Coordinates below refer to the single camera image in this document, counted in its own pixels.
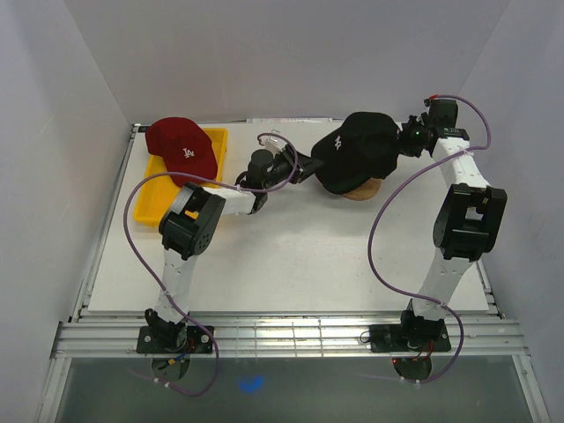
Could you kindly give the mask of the black NY baseball cap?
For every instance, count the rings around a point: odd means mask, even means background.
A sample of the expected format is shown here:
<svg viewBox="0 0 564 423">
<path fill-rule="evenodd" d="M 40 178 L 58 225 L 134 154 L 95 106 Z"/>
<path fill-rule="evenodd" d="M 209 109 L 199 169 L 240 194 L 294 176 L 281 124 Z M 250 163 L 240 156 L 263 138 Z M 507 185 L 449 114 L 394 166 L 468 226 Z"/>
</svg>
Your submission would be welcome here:
<svg viewBox="0 0 564 423">
<path fill-rule="evenodd" d="M 311 157 L 323 165 L 315 176 L 331 194 L 357 189 L 369 179 L 385 179 L 397 168 L 399 128 L 389 116 L 355 112 L 319 140 Z"/>
</svg>

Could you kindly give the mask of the red baseball cap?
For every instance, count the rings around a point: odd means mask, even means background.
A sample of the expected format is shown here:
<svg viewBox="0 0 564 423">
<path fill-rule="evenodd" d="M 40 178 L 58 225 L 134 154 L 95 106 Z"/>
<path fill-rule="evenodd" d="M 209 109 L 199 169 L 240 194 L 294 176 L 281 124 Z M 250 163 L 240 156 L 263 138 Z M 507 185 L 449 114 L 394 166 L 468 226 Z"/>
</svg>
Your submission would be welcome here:
<svg viewBox="0 0 564 423">
<path fill-rule="evenodd" d="M 168 172 L 181 172 L 214 180 L 218 163 L 212 140 L 193 121 L 167 117 L 152 124 L 145 133 L 147 150 L 163 159 Z"/>
</svg>

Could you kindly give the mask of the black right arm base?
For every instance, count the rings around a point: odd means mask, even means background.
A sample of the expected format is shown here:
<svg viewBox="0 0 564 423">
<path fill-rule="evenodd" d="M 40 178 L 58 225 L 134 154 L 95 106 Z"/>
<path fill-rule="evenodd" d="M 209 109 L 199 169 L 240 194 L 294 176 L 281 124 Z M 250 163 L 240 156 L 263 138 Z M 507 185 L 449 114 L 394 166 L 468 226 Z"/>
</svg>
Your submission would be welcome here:
<svg viewBox="0 0 564 423">
<path fill-rule="evenodd" d="M 399 324 L 373 324 L 360 334 L 360 342 L 370 346 L 372 353 L 434 352 L 445 353 L 452 348 L 449 334 L 443 326 L 438 335 L 408 334 Z"/>
</svg>

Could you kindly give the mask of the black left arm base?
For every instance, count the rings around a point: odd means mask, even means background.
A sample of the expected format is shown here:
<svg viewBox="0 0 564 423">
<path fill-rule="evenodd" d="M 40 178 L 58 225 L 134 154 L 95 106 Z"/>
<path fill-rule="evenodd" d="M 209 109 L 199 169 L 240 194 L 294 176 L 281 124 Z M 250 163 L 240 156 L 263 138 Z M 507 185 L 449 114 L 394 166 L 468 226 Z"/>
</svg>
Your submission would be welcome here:
<svg viewBox="0 0 564 423">
<path fill-rule="evenodd" d="M 212 341 L 209 335 L 196 326 L 184 326 L 173 336 L 166 336 L 149 326 L 143 326 L 138 333 L 135 351 L 141 354 L 207 354 L 212 352 Z"/>
</svg>

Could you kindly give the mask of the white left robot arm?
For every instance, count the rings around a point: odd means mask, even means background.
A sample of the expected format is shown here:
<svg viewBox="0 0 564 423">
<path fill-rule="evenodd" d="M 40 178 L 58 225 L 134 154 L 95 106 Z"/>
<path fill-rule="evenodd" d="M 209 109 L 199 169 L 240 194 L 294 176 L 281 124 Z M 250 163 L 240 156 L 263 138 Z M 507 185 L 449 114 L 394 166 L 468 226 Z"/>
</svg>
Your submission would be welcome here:
<svg viewBox="0 0 564 423">
<path fill-rule="evenodd" d="M 323 166 L 296 152 L 264 147 L 251 154 L 247 169 L 235 180 L 234 189 L 205 189 L 186 183 L 160 221 L 164 248 L 161 293 L 155 308 L 145 311 L 152 339 L 168 352 L 181 350 L 188 340 L 184 314 L 197 259 L 210 246 L 222 216 L 259 212 L 268 189 L 283 183 L 297 184 Z"/>
</svg>

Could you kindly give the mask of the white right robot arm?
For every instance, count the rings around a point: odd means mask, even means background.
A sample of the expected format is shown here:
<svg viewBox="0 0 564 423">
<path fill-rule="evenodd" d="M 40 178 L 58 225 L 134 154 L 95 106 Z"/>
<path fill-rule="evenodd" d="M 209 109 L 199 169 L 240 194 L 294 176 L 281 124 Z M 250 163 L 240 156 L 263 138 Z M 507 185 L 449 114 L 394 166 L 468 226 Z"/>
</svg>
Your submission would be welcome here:
<svg viewBox="0 0 564 423">
<path fill-rule="evenodd" d="M 404 153 L 429 152 L 448 188 L 433 226 L 433 261 L 397 329 L 409 350 L 446 340 L 446 307 L 463 275 L 493 249 L 508 201 L 506 191 L 481 174 L 473 157 L 478 147 L 456 125 L 459 102 L 446 94 L 426 99 L 428 110 L 411 116 L 399 136 Z"/>
</svg>

